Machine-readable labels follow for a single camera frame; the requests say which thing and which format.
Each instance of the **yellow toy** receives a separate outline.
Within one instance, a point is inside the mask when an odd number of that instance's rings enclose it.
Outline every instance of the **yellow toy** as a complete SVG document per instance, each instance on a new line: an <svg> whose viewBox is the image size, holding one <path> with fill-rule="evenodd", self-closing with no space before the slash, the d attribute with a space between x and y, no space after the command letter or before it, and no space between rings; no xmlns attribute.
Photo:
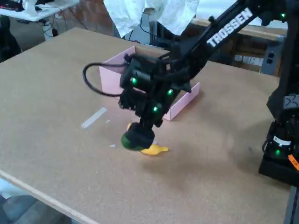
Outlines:
<svg viewBox="0 0 299 224"><path fill-rule="evenodd" d="M121 142L122 142L122 145L125 148L130 149L130 150L134 150L134 151L140 151L140 152L142 152L143 154L146 154L146 155L158 155L161 152L167 152L169 150L168 147L161 147L161 146L156 145L156 144L152 144L147 149L142 149L140 147L135 147L134 149L131 149L129 147L130 144L129 144L128 140L124 136L121 138Z"/></svg>

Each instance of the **pink box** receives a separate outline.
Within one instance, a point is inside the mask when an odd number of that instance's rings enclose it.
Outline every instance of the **pink box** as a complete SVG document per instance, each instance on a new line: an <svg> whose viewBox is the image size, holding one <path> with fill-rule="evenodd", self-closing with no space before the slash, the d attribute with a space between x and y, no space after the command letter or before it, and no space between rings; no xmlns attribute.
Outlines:
<svg viewBox="0 0 299 224"><path fill-rule="evenodd" d="M111 59L105 61L106 63L110 64L121 64L124 63L124 56L125 54L131 55L133 53L142 53L142 54L147 54L151 56L160 56L164 54L164 52L158 52L157 51L152 51L148 49L142 49L140 47L133 46L118 55L112 57ZM123 72L124 68L105 68L105 67L100 67L100 76L101 76L101 82L102 82L102 90L104 92L108 92L111 94L121 94L122 88L119 87L120 83L120 78L121 78L121 73ZM191 93L186 93L184 96L182 96L176 103L174 103L167 114L163 116L165 120L172 120L175 116L178 115L178 113L188 104L193 100L199 93L199 87L200 84L196 83L192 87L192 92Z"/></svg>

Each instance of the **power cord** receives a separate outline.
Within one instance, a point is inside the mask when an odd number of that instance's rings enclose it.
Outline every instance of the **power cord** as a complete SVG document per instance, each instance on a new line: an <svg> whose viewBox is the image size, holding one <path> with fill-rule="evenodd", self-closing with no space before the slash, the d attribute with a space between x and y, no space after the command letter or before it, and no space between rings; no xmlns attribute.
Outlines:
<svg viewBox="0 0 299 224"><path fill-rule="evenodd" d="M142 29L143 32L145 32L145 33L147 33L147 34L150 34L150 35L152 35L152 36L158 37L157 35L155 35L155 34L151 34L150 32L148 32L148 31L146 31L146 30L144 30L144 29L142 28L142 16L141 16L141 20L140 20L140 28Z"/></svg>
<svg viewBox="0 0 299 224"><path fill-rule="evenodd" d="M39 6L39 7L40 8L58 8L61 11L61 13L63 15L63 18L64 18L65 30L68 30L67 24L66 24L66 20L65 20L65 14L64 14L64 12L63 12L63 10L61 8L55 7L55 6L48 6L48 7Z"/></svg>
<svg viewBox="0 0 299 224"><path fill-rule="evenodd" d="M87 27L84 25L84 23L76 16L76 14L70 9L70 8L68 8L69 10L70 10L70 12L74 15L74 17L82 24L82 26L84 26L84 28L85 29L87 29Z"/></svg>
<svg viewBox="0 0 299 224"><path fill-rule="evenodd" d="M131 40L132 33L133 33L133 30L131 31L128 41Z"/></svg>
<svg viewBox="0 0 299 224"><path fill-rule="evenodd" d="M102 95L102 96L106 96L106 97L120 97L120 94L110 94L110 93L106 93L103 92L101 90L99 90L98 88L94 87L87 79L86 77L86 72L90 67L95 67L95 66L102 66L102 67L114 67L114 68L120 68L120 67L124 67L126 66L127 63L123 63L123 64L107 64L107 63L90 63L88 65L86 65L83 69L83 80L85 82L85 84L94 92Z"/></svg>

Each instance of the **brick wall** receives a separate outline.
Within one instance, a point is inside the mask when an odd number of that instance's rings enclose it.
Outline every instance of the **brick wall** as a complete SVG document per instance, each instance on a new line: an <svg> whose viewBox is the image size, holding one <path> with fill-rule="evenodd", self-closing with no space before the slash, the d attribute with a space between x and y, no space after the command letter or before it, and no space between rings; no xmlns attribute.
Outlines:
<svg viewBox="0 0 299 224"><path fill-rule="evenodd" d="M80 3L73 8L73 12L81 21L104 26L113 32L113 22L103 0L80 0ZM65 17L72 19L73 15L66 11Z"/></svg>

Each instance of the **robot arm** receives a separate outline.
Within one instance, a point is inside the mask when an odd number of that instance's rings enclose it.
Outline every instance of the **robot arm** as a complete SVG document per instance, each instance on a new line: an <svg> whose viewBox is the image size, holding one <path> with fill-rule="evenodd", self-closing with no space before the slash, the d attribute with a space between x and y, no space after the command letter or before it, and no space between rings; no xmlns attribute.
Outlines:
<svg viewBox="0 0 299 224"><path fill-rule="evenodd" d="M299 187L299 2L297 0L238 0L204 33L186 43L174 45L172 50L153 58L140 54L125 56L125 63L110 65L92 63L83 70L85 83L95 92L86 78L91 66L124 67L120 87L123 88L119 106L130 109L140 117L122 137L124 147L131 150L149 148L155 134L152 127L160 127L180 91L191 91L190 80L205 66L210 56L234 34L253 19L262 19L267 26L272 20L288 22L288 33L283 51L281 78L278 88L269 97L267 106L275 121L266 141L259 173Z"/></svg>
<svg viewBox="0 0 299 224"><path fill-rule="evenodd" d="M284 19L284 0L238 0L216 20L211 17L204 33L193 43L173 46L160 58L133 54L126 57L127 66L121 76L123 93L119 105L140 117L123 136L129 149L149 148L154 140L152 127L160 127L162 117L180 91L191 91L190 80L205 66L210 56L256 17L268 25L273 19Z"/></svg>

